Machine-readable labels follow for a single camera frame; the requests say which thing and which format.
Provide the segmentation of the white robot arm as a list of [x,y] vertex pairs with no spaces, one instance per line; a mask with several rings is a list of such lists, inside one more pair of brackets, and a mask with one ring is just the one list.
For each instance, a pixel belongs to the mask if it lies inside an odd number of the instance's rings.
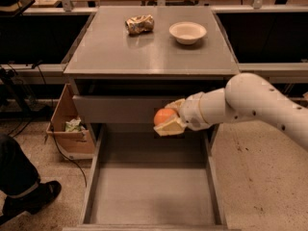
[[222,89],[199,92],[173,101],[156,115],[163,118],[154,121],[154,130],[159,136],[256,119],[275,127],[308,149],[308,109],[253,73],[233,76]]

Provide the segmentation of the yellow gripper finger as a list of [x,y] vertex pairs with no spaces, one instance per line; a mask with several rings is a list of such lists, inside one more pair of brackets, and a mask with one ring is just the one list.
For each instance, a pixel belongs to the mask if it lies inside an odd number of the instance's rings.
[[154,117],[154,130],[161,137],[179,135],[185,129],[186,124],[177,114],[169,116],[157,115]]
[[178,112],[182,106],[182,104],[185,102],[185,98],[177,99],[175,101],[172,101],[165,105],[166,109],[172,109],[175,112]]

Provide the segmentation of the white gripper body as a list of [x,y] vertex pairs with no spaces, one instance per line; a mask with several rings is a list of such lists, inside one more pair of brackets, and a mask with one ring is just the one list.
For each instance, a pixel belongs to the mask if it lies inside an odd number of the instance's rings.
[[211,125],[203,118],[200,110],[200,100],[202,96],[203,92],[190,95],[181,104],[179,109],[181,120],[193,131],[200,131],[211,127]]

